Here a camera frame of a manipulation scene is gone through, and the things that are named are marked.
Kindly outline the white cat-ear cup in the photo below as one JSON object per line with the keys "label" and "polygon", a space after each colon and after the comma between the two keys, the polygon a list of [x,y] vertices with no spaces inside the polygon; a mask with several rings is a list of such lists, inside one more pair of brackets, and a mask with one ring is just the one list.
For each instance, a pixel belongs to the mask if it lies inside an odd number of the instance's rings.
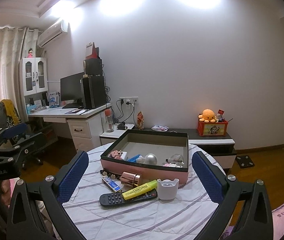
{"label": "white cat-ear cup", "polygon": [[173,200],[178,191],[179,187],[179,179],[174,179],[174,180],[157,180],[157,193],[158,193],[158,198],[161,200]]}

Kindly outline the blue rectangular small box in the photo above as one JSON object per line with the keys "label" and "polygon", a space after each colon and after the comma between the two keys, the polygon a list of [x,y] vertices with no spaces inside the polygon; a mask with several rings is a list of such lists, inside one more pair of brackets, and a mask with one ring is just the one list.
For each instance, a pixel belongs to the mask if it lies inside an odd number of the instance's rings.
{"label": "blue rectangular small box", "polygon": [[122,188],[115,182],[113,179],[111,179],[109,176],[103,176],[102,181],[111,189],[113,192],[121,192]]}

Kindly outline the clear glass bottle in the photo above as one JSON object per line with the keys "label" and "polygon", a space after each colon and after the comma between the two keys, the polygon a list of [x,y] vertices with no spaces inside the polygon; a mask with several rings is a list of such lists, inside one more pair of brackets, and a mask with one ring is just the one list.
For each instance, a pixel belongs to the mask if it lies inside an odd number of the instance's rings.
{"label": "clear glass bottle", "polygon": [[174,154],[172,155],[171,157],[167,158],[166,159],[166,162],[168,164],[177,164],[177,163],[180,163],[181,165],[184,165],[184,158],[181,154]]}

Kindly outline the yellow highlighter marker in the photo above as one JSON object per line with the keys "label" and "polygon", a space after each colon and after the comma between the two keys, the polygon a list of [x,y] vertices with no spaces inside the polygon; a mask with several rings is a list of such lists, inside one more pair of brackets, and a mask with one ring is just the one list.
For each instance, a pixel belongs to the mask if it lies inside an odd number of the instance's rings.
{"label": "yellow highlighter marker", "polygon": [[131,198],[140,196],[142,194],[148,193],[157,187],[157,180],[149,181],[148,183],[144,183],[138,187],[135,187],[131,190],[122,193],[122,197],[124,200],[129,200]]}

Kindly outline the pink block donut toy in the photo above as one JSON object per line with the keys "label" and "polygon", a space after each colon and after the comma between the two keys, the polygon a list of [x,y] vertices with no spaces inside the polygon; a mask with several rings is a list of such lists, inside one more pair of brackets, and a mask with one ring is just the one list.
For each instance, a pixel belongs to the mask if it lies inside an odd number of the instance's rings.
{"label": "pink block donut toy", "polygon": [[107,157],[111,158],[111,159],[117,159],[117,160],[122,160],[122,155],[123,155],[123,152],[121,150],[114,150],[114,151],[111,151]]}

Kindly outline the pink black storage box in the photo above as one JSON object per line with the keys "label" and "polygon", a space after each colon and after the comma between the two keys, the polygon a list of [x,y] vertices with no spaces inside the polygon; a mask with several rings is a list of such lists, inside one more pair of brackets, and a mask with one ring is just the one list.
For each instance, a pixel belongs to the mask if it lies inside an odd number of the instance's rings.
{"label": "pink black storage box", "polygon": [[[121,150],[128,153],[127,160],[117,160],[107,157],[114,150]],[[157,165],[138,164],[136,162],[138,156],[145,156],[152,153],[157,158]],[[163,167],[166,164],[166,159],[174,154],[181,154],[184,158],[184,166],[178,167]],[[137,173],[144,180],[155,179],[179,179],[180,184],[185,184],[189,176],[189,145],[186,146],[166,146],[162,144],[149,144],[125,139],[124,141],[117,140],[113,142],[100,156],[101,165],[104,169],[115,174],[123,172]]]}

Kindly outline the white charger block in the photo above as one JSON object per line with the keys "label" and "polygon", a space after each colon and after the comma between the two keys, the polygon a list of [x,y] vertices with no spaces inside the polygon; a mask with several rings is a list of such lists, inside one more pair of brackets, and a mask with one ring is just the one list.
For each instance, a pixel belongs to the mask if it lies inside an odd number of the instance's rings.
{"label": "white charger block", "polygon": [[128,159],[128,153],[127,152],[122,152],[121,159],[122,160],[127,160]]}

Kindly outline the white silver ball toy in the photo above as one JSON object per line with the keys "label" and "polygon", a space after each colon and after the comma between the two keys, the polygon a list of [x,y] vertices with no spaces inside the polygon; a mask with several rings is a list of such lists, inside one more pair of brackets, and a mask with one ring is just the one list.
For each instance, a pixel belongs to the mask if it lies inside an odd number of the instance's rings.
{"label": "white silver ball toy", "polygon": [[157,158],[154,154],[149,153],[145,156],[138,156],[136,162],[138,164],[146,164],[146,165],[157,165]]}

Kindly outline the pink kitty block figure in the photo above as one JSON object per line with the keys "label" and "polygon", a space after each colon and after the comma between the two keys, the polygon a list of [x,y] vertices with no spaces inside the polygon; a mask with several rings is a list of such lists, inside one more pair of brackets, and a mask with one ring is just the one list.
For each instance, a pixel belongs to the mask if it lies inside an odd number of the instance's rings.
{"label": "pink kitty block figure", "polygon": [[183,166],[184,166],[183,162],[181,162],[181,163],[179,163],[179,162],[177,162],[177,163],[175,163],[175,162],[166,163],[166,164],[163,165],[163,167],[178,167],[178,168],[182,168]]}

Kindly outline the striped white tablecloth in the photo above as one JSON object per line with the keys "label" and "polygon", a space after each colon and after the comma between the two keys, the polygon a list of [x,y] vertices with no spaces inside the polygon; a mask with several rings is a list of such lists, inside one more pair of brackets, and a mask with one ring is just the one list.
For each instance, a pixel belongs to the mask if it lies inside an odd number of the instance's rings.
{"label": "striped white tablecloth", "polygon": [[159,199],[115,208],[100,205],[109,193],[100,170],[101,154],[110,147],[88,152],[89,166],[69,202],[63,205],[86,239],[195,239],[218,205],[211,201],[193,168],[172,201]]}

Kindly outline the black white tv cabinet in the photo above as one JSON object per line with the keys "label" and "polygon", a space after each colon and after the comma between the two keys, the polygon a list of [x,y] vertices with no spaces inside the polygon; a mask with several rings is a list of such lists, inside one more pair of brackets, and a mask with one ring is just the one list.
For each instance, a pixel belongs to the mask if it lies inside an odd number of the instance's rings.
{"label": "black white tv cabinet", "polygon": [[166,146],[186,146],[187,144],[196,145],[211,156],[224,169],[230,169],[236,158],[235,141],[227,133],[226,136],[200,136],[196,129],[173,129],[170,128],[167,132],[157,132],[150,128],[142,131],[132,128],[127,130],[115,130],[111,133],[104,132],[100,135],[100,140],[103,145],[113,143],[117,140],[162,144]]}

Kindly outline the black computer monitor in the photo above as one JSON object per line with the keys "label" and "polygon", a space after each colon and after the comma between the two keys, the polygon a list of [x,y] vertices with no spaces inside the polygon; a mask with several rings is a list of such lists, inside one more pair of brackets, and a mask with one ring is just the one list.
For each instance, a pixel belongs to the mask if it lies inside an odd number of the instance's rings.
{"label": "black computer monitor", "polygon": [[75,105],[82,105],[81,81],[84,73],[77,73],[61,78],[60,98],[61,101],[73,100]]}

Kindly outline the red cartoon storage crate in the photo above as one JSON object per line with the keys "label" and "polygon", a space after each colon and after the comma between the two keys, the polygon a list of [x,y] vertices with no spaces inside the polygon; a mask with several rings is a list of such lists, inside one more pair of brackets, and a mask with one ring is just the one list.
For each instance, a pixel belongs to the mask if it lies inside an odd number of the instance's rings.
{"label": "red cartoon storage crate", "polygon": [[200,136],[209,136],[209,137],[217,137],[217,136],[226,136],[227,135],[227,126],[229,122],[214,122],[214,123],[205,123],[198,121],[197,131]]}

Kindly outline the black computer tower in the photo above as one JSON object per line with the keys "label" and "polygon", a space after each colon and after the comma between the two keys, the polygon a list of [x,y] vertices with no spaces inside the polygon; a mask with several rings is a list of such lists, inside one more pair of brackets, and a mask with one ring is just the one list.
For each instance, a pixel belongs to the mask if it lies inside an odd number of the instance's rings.
{"label": "black computer tower", "polygon": [[96,109],[107,103],[104,76],[88,76],[80,79],[84,109]]}

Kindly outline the orange-lid water bottle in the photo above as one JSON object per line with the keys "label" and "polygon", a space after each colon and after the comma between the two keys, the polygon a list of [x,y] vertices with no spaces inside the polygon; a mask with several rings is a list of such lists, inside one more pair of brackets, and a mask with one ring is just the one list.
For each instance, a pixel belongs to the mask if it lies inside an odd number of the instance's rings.
{"label": "orange-lid water bottle", "polygon": [[105,129],[106,132],[113,132],[114,131],[114,123],[113,123],[113,116],[112,111],[110,108],[107,108],[104,111],[105,114]]}

